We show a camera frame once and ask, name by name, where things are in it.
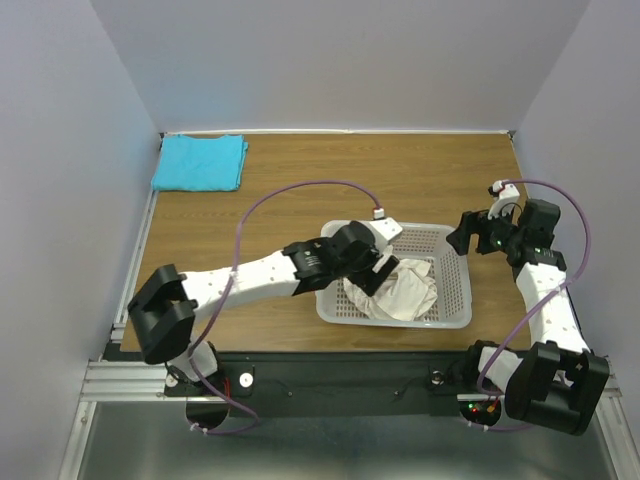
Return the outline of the white t shirt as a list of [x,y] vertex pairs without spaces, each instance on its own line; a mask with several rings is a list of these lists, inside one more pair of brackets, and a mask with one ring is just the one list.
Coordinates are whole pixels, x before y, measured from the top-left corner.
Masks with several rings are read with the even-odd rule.
[[426,260],[401,259],[390,277],[371,297],[345,278],[343,289],[355,308],[374,320],[411,322],[423,318],[436,304],[436,281]]

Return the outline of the white plastic basket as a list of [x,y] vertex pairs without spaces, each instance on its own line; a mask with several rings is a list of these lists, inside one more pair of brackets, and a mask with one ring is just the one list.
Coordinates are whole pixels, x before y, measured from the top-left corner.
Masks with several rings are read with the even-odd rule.
[[472,318],[467,260],[446,241],[453,228],[401,224],[388,250],[398,260],[390,278],[369,297],[347,280],[316,294],[316,311],[329,323],[376,327],[462,329]]

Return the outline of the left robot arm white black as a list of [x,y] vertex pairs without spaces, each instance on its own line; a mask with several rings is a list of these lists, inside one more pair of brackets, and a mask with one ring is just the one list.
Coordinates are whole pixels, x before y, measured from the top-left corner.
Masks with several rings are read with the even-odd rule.
[[215,392],[223,371],[196,323],[258,300],[322,291],[348,279],[373,295],[398,265],[385,249],[403,232],[391,218],[350,221],[329,237],[294,242],[259,260],[209,271],[157,268],[127,310],[148,365],[167,364],[199,393]]

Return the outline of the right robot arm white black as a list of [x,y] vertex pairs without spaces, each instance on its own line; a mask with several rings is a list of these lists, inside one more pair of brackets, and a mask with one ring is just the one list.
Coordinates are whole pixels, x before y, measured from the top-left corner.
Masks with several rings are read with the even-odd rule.
[[463,384],[501,396],[509,418],[570,435],[589,426],[610,375],[608,362],[586,344],[565,283],[566,263],[554,250],[560,208],[544,200],[526,201],[520,215],[513,203],[467,211],[446,240],[455,252],[502,252],[525,303],[531,347],[519,355],[508,347],[477,341],[460,366]]

